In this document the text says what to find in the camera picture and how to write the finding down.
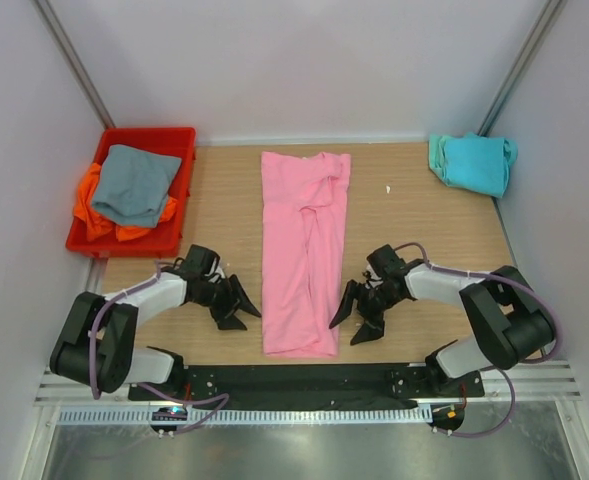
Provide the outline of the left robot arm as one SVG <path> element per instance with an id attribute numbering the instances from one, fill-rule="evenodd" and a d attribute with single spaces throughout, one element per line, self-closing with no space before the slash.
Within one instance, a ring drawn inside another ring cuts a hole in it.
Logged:
<path id="1" fill-rule="evenodd" d="M 124 385 L 144 384 L 163 399 L 178 398 L 187 387 L 183 357 L 135 347 L 136 332 L 161 313 L 195 304 L 208 310 L 221 331 L 245 331 L 239 311 L 259 318 L 237 275 L 228 276 L 220 255 L 193 244 L 171 263 L 159 263 L 148 280 L 100 295 L 77 295 L 50 355 L 52 373 L 88 386 L 98 399 Z"/>

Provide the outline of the pink t shirt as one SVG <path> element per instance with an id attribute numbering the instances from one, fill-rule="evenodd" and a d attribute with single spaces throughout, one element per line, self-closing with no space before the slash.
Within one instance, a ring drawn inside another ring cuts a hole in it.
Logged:
<path id="1" fill-rule="evenodd" d="M 265 152 L 262 346 L 267 356 L 328 358 L 341 297 L 351 157 Z"/>

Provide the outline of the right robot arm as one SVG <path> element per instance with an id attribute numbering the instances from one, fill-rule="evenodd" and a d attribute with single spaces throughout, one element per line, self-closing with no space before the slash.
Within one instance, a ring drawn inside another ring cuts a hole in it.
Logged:
<path id="1" fill-rule="evenodd" d="M 551 308 L 514 266 L 482 272 L 439 266 L 426 255 L 405 261 L 385 244 L 368 256 L 363 276 L 361 282 L 347 282 L 329 324 L 335 328 L 357 312 L 362 324 L 352 345 L 382 338 L 386 311 L 404 300 L 430 300 L 465 312 L 471 335 L 425 360 L 426 387 L 438 396 L 450 394 L 473 372 L 532 363 L 535 352 L 556 348 L 560 340 Z"/>

